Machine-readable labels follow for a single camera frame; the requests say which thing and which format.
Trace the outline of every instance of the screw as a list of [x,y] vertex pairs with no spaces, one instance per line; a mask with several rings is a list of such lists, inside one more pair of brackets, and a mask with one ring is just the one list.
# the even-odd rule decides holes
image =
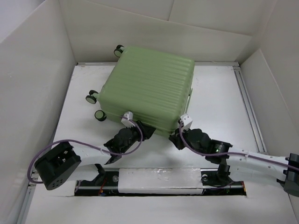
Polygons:
[[201,181],[202,182],[207,182],[207,175],[206,174],[203,174],[202,176],[201,176]]
[[116,176],[116,175],[113,176],[113,177],[112,177],[112,181],[113,181],[113,182],[118,182],[118,176]]

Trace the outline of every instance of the suitcase ribbed shell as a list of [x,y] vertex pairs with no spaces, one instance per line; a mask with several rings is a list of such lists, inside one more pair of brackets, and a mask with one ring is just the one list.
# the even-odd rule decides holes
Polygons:
[[194,61],[168,53],[126,47],[103,86],[98,101],[107,118],[120,121],[127,111],[157,134],[178,127],[185,112]]

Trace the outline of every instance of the suitcase wheel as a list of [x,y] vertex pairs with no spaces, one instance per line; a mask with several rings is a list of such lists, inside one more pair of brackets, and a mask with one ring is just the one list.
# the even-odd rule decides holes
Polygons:
[[121,49],[121,48],[124,48],[124,46],[122,46],[120,44],[116,46],[116,49]]
[[123,50],[122,49],[115,49],[114,50],[114,55],[117,57],[121,57]]
[[99,111],[96,111],[95,113],[94,113],[94,117],[98,120],[98,121],[104,121],[104,120],[106,120],[106,114],[103,112],[103,111],[101,111],[101,110],[99,110]]
[[89,91],[89,95],[90,95],[90,96],[92,96],[94,93],[97,93],[97,94],[98,94],[98,92],[95,91],[95,90],[90,90],[90,91]]
[[95,104],[97,102],[97,99],[93,96],[86,96],[85,99],[87,100],[88,103],[91,103],[91,104]]

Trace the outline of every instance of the white floor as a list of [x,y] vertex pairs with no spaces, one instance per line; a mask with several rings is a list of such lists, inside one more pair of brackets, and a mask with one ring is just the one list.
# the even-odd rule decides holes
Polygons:
[[[98,122],[85,96],[100,90],[113,65],[76,66],[54,140],[75,139],[103,145],[121,124]],[[249,118],[231,66],[196,65],[188,114],[192,128],[213,139],[257,151]],[[188,149],[177,150],[154,135],[129,156],[107,168],[215,168]],[[34,223],[297,223],[288,195],[279,186],[246,183],[248,196],[73,197],[75,182],[47,191],[36,187],[27,224]]]

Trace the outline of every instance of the cable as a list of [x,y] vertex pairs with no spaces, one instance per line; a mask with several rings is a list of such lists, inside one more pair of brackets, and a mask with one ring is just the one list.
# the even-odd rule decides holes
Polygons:
[[252,158],[252,159],[255,159],[255,160],[260,160],[260,161],[264,161],[264,162],[268,162],[268,163],[272,163],[272,164],[276,164],[276,165],[279,165],[279,166],[282,166],[282,167],[287,167],[287,168],[290,168],[290,169],[293,169],[297,172],[299,172],[299,168],[297,167],[294,167],[294,166],[291,166],[289,164],[284,164],[282,162],[277,162],[277,161],[272,161],[272,160],[268,160],[268,159],[264,159],[264,158],[260,158],[260,157],[257,157],[257,156],[254,156],[254,155],[250,155],[250,154],[245,154],[245,153],[237,153],[237,152],[227,152],[227,153],[213,153],[213,154],[206,154],[206,153],[200,153],[200,152],[197,152],[195,151],[193,148],[191,148],[188,143],[186,142],[186,140],[184,139],[183,137],[183,133],[182,133],[182,128],[183,128],[183,122],[181,121],[180,122],[180,125],[179,125],[179,136],[181,137],[181,140],[183,141],[184,145],[190,149],[192,152],[198,154],[198,155],[201,155],[201,156],[207,156],[207,157],[210,157],[210,156],[221,156],[221,155],[242,155],[242,156],[248,156],[249,158]]
[[234,181],[232,181],[231,183],[228,183],[228,184],[226,184],[226,185],[216,187],[216,188],[209,188],[209,190],[219,190],[219,189],[223,189],[223,188],[226,187],[226,186],[231,186],[233,183],[234,183]]
[[198,196],[202,196],[202,195],[204,195],[205,192],[206,192],[206,189],[204,189],[204,190],[202,191],[202,193],[201,193],[200,195],[198,195]]
[[83,146],[87,146],[87,147],[90,147],[90,148],[94,148],[96,150],[99,150],[99,151],[103,151],[104,153],[107,153],[107,154],[111,154],[111,155],[130,155],[131,153],[135,152],[141,145],[142,141],[143,141],[143,133],[140,129],[140,127],[132,120],[129,120],[127,119],[129,122],[131,122],[133,125],[135,125],[135,127],[138,129],[139,133],[140,133],[140,142],[139,144],[136,146],[136,148],[134,148],[132,151],[128,152],[128,153],[114,153],[114,152],[110,152],[108,150],[105,150],[105,149],[101,149],[100,147],[96,147],[96,146],[93,146],[93,145],[90,145],[88,143],[85,143],[85,142],[81,142],[81,141],[77,141],[77,140],[73,140],[73,139],[63,139],[63,140],[59,140],[59,141],[55,141],[53,142],[52,144],[49,144],[47,145],[45,148],[43,148],[41,151],[39,151],[34,157],[33,159],[31,160],[30,164],[29,164],[29,167],[28,167],[28,170],[27,170],[27,178],[30,182],[32,183],[35,183],[35,184],[40,184],[40,183],[43,183],[42,181],[35,181],[31,178],[31,169],[33,167],[33,163],[36,161],[36,159],[43,153],[45,152],[48,148],[52,147],[53,145],[56,145],[56,144],[59,144],[61,142],[74,142],[74,143],[77,143],[77,144],[80,144],[80,145],[83,145]]
[[105,185],[106,182],[107,182],[107,178],[104,179],[103,184],[102,184],[102,186],[101,186],[101,188],[99,190],[98,195],[100,195],[103,192],[102,189],[103,189],[103,186]]
[[207,184],[207,185],[209,185],[209,186],[211,186],[211,187],[215,187],[215,188],[220,188],[220,187],[222,188],[222,187],[226,187],[226,186],[227,186],[227,184],[225,184],[225,185],[220,185],[220,186],[219,186],[219,185],[218,185],[218,186],[217,186],[217,185],[211,185],[211,184]]
[[76,193],[76,192],[79,190],[80,185],[81,185],[81,180],[78,181],[78,184],[77,184],[77,186],[75,187],[75,191],[74,191],[74,193]]

